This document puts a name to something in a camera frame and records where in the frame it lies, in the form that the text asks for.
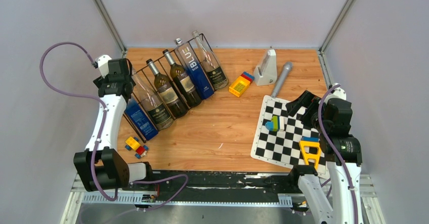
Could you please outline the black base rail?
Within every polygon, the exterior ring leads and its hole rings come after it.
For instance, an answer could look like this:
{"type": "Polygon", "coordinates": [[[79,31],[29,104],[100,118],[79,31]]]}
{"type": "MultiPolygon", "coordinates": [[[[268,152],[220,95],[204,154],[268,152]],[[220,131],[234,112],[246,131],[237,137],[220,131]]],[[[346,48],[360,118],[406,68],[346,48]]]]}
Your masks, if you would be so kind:
{"type": "Polygon", "coordinates": [[[305,197],[288,173],[158,170],[149,175],[152,184],[130,184],[127,190],[154,195],[157,202],[172,204],[279,205],[281,196],[293,203],[305,197]]]}

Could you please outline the yellow red blue block house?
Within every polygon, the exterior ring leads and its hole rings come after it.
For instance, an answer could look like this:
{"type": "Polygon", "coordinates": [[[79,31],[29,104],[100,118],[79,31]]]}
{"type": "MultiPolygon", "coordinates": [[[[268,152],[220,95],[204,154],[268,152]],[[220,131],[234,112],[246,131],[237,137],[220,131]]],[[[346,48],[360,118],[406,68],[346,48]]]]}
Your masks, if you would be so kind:
{"type": "Polygon", "coordinates": [[[247,72],[243,72],[230,86],[229,92],[237,97],[241,97],[254,81],[254,76],[247,72]]]}

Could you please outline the clear champagne bottle near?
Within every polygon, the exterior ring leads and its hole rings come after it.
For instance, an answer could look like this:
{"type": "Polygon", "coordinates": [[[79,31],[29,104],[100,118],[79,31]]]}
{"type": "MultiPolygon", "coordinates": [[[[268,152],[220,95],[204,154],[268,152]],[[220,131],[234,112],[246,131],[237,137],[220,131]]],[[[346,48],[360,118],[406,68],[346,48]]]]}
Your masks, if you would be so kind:
{"type": "Polygon", "coordinates": [[[137,99],[157,129],[163,130],[171,126],[174,122],[173,117],[159,95],[143,82],[135,69],[132,69],[132,78],[136,83],[137,99]]]}

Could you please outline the black white chessboard mat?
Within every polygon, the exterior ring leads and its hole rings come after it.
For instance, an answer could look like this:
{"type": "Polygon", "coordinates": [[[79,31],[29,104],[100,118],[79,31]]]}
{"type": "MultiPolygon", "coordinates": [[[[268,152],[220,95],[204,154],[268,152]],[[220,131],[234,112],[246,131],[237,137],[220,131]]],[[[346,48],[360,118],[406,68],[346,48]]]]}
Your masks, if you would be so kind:
{"type": "Polygon", "coordinates": [[[250,156],[254,159],[269,162],[286,168],[305,164],[299,142],[302,137],[317,138],[318,132],[314,128],[304,126],[298,118],[306,108],[301,107],[293,116],[287,116],[286,104],[288,100],[263,97],[260,116],[256,127],[250,156]],[[272,116],[284,116],[284,131],[269,131],[265,124],[272,116]]]}

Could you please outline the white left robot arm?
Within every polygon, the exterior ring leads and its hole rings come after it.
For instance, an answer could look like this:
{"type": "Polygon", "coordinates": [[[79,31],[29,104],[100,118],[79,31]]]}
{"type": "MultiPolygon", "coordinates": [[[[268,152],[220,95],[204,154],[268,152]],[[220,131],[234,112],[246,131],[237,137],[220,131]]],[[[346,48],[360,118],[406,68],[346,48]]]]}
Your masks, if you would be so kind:
{"type": "Polygon", "coordinates": [[[125,188],[136,182],[142,190],[155,184],[147,162],[126,163],[117,151],[118,132],[134,86],[132,65],[125,59],[101,55],[100,77],[94,80],[100,100],[95,128],[85,150],[75,153],[74,166],[86,191],[125,188]]]}

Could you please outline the grey wedge stand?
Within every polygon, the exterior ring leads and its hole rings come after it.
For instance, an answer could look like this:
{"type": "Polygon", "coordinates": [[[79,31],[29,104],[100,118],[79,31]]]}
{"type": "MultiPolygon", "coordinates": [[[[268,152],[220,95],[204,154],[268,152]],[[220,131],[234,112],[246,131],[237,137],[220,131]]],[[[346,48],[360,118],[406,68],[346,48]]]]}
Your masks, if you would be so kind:
{"type": "Polygon", "coordinates": [[[274,49],[267,50],[262,60],[256,65],[254,82],[257,86],[271,85],[277,80],[277,60],[274,49]]]}

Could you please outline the green white blue block stack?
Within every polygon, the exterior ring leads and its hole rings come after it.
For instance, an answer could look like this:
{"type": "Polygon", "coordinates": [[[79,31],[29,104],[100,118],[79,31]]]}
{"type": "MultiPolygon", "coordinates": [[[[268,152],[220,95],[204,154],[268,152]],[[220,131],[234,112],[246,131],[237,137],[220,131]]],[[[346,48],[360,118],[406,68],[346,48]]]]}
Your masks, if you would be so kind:
{"type": "Polygon", "coordinates": [[[284,116],[273,115],[270,121],[265,123],[265,127],[269,131],[285,131],[287,118],[284,116]]]}

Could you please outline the yellow arch blue block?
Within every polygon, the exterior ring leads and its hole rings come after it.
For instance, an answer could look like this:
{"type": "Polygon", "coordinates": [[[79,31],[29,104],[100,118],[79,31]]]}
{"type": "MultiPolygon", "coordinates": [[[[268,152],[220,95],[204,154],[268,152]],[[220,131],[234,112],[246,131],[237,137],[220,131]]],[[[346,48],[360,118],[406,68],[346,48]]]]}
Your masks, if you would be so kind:
{"type": "Polygon", "coordinates": [[[317,170],[321,156],[319,139],[314,137],[302,137],[299,142],[299,147],[303,155],[305,165],[310,165],[312,162],[314,168],[317,170]]]}

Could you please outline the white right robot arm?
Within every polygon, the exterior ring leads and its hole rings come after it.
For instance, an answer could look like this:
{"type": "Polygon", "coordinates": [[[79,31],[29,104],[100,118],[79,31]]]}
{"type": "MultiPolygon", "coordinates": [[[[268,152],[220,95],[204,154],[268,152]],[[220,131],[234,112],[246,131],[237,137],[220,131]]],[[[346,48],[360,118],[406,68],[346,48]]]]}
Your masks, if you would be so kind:
{"type": "Polygon", "coordinates": [[[304,194],[315,223],[363,223],[360,199],[362,149],[358,139],[350,134],[351,106],[340,84],[333,85],[321,98],[304,91],[286,104],[288,116],[294,116],[302,107],[306,109],[298,120],[317,130],[326,159],[332,201],[317,182],[314,166],[295,165],[289,178],[290,188],[304,194]]]}

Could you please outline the silver metal cylinder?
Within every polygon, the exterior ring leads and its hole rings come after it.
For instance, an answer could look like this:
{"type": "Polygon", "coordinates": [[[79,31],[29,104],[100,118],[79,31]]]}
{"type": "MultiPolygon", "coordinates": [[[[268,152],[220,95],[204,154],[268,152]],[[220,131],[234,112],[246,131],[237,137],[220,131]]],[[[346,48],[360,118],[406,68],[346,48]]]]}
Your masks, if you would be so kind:
{"type": "Polygon", "coordinates": [[[275,86],[272,90],[271,98],[276,98],[278,96],[278,94],[279,94],[281,88],[283,87],[284,82],[285,82],[288,74],[291,72],[292,68],[293,68],[293,64],[290,61],[286,62],[283,65],[282,71],[281,71],[281,73],[280,73],[280,75],[279,75],[279,77],[275,83],[275,86]]]}

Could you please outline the blue square bottle on rack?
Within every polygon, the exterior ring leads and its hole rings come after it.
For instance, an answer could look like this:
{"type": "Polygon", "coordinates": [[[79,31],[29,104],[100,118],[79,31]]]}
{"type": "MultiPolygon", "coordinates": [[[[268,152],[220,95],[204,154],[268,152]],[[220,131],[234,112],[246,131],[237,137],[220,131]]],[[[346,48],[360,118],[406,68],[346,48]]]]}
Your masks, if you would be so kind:
{"type": "Polygon", "coordinates": [[[204,70],[189,42],[184,42],[181,38],[175,39],[175,53],[181,63],[186,67],[197,91],[203,100],[208,99],[214,94],[214,90],[209,83],[204,70]]]}

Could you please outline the olive green wine bottle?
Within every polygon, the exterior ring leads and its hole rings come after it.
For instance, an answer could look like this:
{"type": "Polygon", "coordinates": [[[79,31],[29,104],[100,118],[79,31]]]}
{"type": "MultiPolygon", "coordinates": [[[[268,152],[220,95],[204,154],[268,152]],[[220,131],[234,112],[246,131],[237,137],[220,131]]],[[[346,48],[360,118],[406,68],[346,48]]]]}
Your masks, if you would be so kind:
{"type": "Polygon", "coordinates": [[[170,78],[162,74],[155,66],[152,59],[146,61],[149,69],[154,75],[154,86],[158,90],[174,118],[180,118],[188,112],[187,106],[181,99],[177,90],[173,87],[170,78]]]}

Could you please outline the yellow red toy car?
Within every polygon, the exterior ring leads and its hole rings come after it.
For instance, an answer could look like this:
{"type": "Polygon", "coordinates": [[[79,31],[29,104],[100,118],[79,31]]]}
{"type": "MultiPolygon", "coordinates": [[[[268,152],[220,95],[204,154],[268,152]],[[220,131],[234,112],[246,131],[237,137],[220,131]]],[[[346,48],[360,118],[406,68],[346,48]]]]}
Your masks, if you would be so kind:
{"type": "Polygon", "coordinates": [[[141,145],[137,137],[129,137],[125,140],[125,148],[128,151],[133,150],[135,157],[141,159],[147,155],[149,148],[146,145],[141,145]]]}

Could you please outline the dark green wine bottle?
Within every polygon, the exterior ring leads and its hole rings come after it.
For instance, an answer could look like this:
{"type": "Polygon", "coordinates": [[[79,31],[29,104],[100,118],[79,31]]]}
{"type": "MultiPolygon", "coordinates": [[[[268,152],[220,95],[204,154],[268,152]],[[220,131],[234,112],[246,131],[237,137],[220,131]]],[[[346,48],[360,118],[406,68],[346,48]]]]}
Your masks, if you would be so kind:
{"type": "Polygon", "coordinates": [[[202,101],[201,97],[199,96],[196,87],[185,68],[175,62],[169,50],[164,50],[163,55],[170,65],[170,76],[179,89],[180,93],[185,98],[187,105],[190,108],[200,105],[202,101]]]}

